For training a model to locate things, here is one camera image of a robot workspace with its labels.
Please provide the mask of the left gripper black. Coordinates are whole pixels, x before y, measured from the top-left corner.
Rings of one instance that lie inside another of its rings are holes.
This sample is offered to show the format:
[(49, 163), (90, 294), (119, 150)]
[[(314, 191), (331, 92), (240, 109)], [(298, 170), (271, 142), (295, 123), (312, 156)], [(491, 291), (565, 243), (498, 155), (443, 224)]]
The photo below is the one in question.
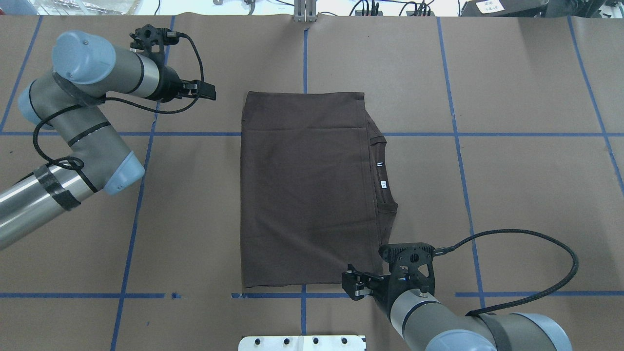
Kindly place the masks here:
[(182, 80), (178, 73), (165, 64), (165, 47), (177, 45), (181, 39), (192, 42), (190, 36), (167, 27), (147, 24), (131, 33), (131, 48), (136, 50), (142, 75), (131, 95), (166, 103), (174, 98), (199, 98), (215, 101), (216, 87)]

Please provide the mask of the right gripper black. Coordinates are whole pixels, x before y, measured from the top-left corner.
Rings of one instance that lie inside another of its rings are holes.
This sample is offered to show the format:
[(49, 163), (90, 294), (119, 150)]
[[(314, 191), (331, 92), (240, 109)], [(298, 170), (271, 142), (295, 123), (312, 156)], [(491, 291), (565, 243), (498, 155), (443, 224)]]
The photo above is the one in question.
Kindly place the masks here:
[(419, 289), (434, 294), (434, 247), (426, 243), (381, 245), (378, 251), (389, 265), (386, 275), (367, 276), (360, 271), (341, 274), (341, 287), (354, 301), (372, 296), (383, 312), (390, 312), (397, 298), (406, 291)]

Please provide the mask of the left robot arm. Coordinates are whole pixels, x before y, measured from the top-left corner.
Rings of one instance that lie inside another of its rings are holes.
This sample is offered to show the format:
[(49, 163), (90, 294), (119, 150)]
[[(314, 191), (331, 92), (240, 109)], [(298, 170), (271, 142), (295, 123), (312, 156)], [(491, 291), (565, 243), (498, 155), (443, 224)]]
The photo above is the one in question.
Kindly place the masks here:
[(6, 249), (99, 191), (120, 193), (145, 167), (100, 107), (109, 101), (154, 113), (108, 93), (166, 103), (216, 100), (192, 38), (145, 25), (131, 47), (71, 30), (56, 40), (52, 69), (22, 92), (20, 113), (34, 124), (32, 143), (44, 164), (1, 194), (1, 248)]

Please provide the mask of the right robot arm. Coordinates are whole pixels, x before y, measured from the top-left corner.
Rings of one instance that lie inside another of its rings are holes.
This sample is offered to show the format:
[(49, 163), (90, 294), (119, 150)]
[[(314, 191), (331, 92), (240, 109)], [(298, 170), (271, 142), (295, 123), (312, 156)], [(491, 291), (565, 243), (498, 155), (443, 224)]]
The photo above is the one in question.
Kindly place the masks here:
[(426, 243), (382, 245), (390, 273), (349, 264), (341, 285), (352, 300), (371, 296), (412, 351), (570, 351), (570, 338), (542, 314), (453, 313), (435, 298), (433, 260), (443, 253)]

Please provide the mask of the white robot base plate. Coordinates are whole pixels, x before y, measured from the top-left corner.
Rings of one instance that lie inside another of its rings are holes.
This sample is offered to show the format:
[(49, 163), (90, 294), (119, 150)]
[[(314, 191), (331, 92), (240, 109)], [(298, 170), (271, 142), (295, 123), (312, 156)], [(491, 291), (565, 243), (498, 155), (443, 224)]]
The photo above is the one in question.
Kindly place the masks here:
[(283, 335), (244, 337), (239, 351), (366, 351), (360, 335)]

